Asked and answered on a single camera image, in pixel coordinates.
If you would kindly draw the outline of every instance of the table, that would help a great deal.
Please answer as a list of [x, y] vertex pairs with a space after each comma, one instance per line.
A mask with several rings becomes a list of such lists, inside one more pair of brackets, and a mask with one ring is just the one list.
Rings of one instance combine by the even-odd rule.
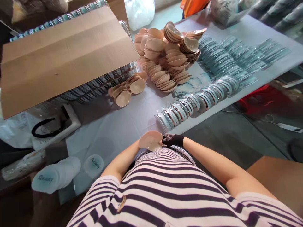
[[[195, 125], [204, 121], [211, 115], [250, 94], [259, 87], [267, 84], [284, 72], [303, 62], [303, 46], [296, 41], [280, 34], [258, 20], [246, 15], [240, 23], [222, 30], [216, 27], [208, 18], [207, 12], [198, 14], [176, 23], [180, 31], [191, 31], [207, 27], [204, 35], [209, 35], [218, 43], [229, 35], [234, 35], [244, 43], [255, 46], [272, 38], [284, 46], [291, 53], [279, 60], [268, 69], [254, 74], [258, 81], [244, 88], [231, 98], [227, 98], [203, 114], [195, 114], [185, 122], [174, 128], [170, 133], [182, 134]], [[200, 66], [195, 63], [189, 70], [203, 73]], [[157, 110], [166, 107], [174, 101], [172, 94], [160, 92], [148, 80], [145, 90], [133, 95], [131, 102], [124, 108], [113, 103], [108, 96], [101, 96], [89, 104], [74, 104], [74, 110], [83, 126], [66, 139], [69, 156], [78, 157], [82, 163], [92, 154], [99, 154], [106, 167], [122, 150], [138, 140], [145, 132], [157, 130], [162, 132], [160, 124], [154, 115]], [[76, 194], [89, 189], [94, 179], [91, 179], [83, 169], [74, 178]]]

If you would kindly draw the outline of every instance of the striped shirt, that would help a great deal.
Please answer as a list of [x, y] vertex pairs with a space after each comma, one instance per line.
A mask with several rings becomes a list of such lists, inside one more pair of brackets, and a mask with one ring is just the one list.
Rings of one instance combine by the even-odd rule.
[[303, 226], [278, 200], [253, 192], [233, 198], [176, 146], [138, 156], [121, 183], [97, 179], [70, 220], [74, 226]]

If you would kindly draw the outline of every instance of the floor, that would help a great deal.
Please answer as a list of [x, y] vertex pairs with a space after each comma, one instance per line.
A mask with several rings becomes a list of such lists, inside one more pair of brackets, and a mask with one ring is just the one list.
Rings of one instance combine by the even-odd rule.
[[263, 155], [285, 158], [243, 115], [229, 106], [183, 135], [248, 169]]

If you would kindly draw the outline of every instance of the hand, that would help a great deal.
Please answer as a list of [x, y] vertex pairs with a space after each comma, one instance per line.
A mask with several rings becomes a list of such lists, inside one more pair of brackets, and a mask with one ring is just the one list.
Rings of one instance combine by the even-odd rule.
[[172, 145], [183, 147], [183, 139], [184, 136], [166, 133], [163, 135], [161, 142], [167, 145], [167, 147], [171, 147]]

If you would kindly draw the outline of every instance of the white plastic bag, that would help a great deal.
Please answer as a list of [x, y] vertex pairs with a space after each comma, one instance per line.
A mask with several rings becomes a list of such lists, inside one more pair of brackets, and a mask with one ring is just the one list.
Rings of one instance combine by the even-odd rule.
[[154, 0], [124, 0], [128, 24], [133, 31], [151, 23], [155, 15]]
[[21, 112], [6, 120], [3, 119], [0, 96], [0, 139], [13, 148], [32, 148], [31, 136], [32, 134], [27, 125], [25, 112]]

